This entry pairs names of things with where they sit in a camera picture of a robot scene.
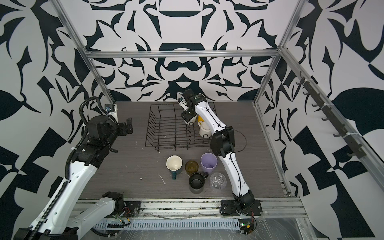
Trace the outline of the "cream faceted cup teal base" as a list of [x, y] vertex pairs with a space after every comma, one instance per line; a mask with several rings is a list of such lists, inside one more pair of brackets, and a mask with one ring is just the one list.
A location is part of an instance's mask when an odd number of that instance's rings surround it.
[[176, 180], [177, 176], [182, 172], [183, 160], [181, 157], [173, 155], [166, 161], [166, 167], [172, 174], [172, 179]]

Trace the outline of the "lilac plastic cup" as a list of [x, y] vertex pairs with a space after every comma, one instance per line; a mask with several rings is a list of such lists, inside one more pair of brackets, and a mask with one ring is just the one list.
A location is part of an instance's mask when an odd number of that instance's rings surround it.
[[212, 153], [205, 153], [201, 156], [201, 167], [204, 173], [211, 174], [218, 164], [217, 157]]

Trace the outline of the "amber glass cup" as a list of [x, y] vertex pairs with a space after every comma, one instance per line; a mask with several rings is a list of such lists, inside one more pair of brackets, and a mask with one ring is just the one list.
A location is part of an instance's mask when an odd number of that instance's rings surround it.
[[199, 170], [199, 164], [196, 162], [196, 161], [188, 161], [186, 164], [185, 164], [185, 170], [186, 170], [186, 173], [191, 176], [195, 173], [198, 172]]

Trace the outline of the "cream ceramic mug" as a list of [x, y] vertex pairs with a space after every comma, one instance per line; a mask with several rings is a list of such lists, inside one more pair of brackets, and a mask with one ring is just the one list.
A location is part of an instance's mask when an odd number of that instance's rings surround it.
[[197, 121], [197, 118], [198, 118], [198, 116], [195, 115], [193, 118], [191, 118], [191, 119], [187, 122], [187, 125], [190, 125], [190, 124], [195, 123], [195, 122]]

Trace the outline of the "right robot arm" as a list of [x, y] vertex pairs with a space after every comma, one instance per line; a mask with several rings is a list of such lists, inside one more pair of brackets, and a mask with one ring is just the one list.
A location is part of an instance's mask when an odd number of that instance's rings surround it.
[[178, 103], [184, 109], [181, 117], [186, 123], [199, 116], [208, 125], [212, 134], [211, 150], [221, 160], [228, 174], [237, 212], [244, 215], [253, 207], [255, 197], [247, 185], [236, 159], [235, 130], [218, 118], [203, 94], [195, 94], [193, 90], [187, 89], [178, 98]]

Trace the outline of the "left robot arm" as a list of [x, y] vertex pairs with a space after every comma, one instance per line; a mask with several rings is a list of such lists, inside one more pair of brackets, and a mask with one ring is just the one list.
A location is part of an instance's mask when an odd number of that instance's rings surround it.
[[89, 180], [105, 157], [115, 152], [112, 145], [117, 137], [133, 133], [131, 118], [117, 123], [112, 116], [96, 116], [85, 126], [84, 136], [67, 159], [58, 190], [28, 228], [18, 229], [15, 240], [80, 240], [105, 217], [119, 217], [124, 212], [124, 196], [107, 192], [90, 208], [70, 217]]

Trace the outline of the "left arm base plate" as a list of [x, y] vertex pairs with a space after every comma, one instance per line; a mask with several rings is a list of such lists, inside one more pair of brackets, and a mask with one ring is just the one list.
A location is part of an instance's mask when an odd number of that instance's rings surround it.
[[121, 218], [136, 217], [141, 212], [141, 201], [124, 201], [122, 210], [119, 212]]

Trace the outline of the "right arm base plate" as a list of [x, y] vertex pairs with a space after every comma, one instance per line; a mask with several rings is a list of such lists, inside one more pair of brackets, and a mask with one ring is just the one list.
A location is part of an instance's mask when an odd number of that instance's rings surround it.
[[236, 200], [221, 200], [220, 214], [230, 216], [261, 216], [263, 212], [261, 202], [254, 200], [250, 205], [245, 206]]

